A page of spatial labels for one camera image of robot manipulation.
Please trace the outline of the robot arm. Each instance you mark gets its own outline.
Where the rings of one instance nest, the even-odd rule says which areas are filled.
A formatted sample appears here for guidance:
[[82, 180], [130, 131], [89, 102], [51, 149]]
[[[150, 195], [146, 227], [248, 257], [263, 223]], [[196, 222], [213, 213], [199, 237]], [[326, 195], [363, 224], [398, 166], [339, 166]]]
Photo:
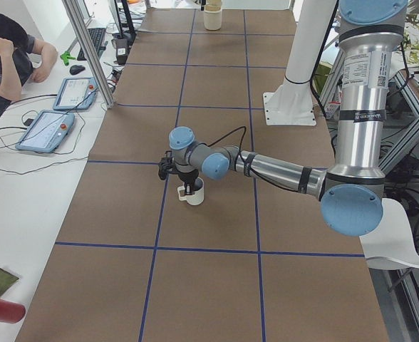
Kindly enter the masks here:
[[[190, 128], [178, 127], [170, 132], [160, 178], [177, 175], [189, 197], [199, 175], [219, 180], [235, 171], [315, 197], [325, 223], [348, 236], [379, 237], [387, 228], [407, 227], [401, 204], [383, 195], [385, 175], [378, 165], [391, 55], [403, 40], [406, 9], [406, 1], [305, 1], [284, 82], [263, 95], [273, 132], [265, 144], [274, 155], [211, 147]], [[336, 79], [342, 99], [336, 159], [330, 161], [318, 157], [309, 85], [335, 15], [341, 17], [343, 67]]]

